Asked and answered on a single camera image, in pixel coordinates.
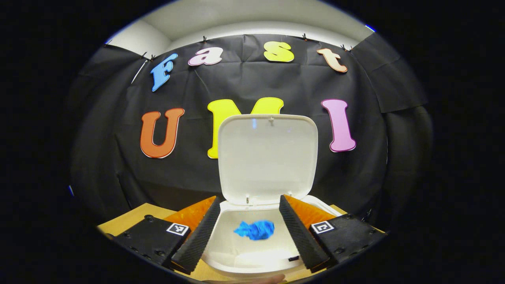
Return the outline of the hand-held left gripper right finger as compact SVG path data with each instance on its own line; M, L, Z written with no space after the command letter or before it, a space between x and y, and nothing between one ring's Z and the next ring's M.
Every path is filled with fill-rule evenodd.
M312 273L346 265L387 237L355 215L337 217L285 194L280 196L279 211L300 259Z

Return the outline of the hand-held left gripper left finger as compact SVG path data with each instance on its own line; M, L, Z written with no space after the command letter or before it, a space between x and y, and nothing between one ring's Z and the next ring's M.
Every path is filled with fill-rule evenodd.
M145 215L112 241L152 263L189 275L209 242L220 203L220 198L211 196L166 218Z

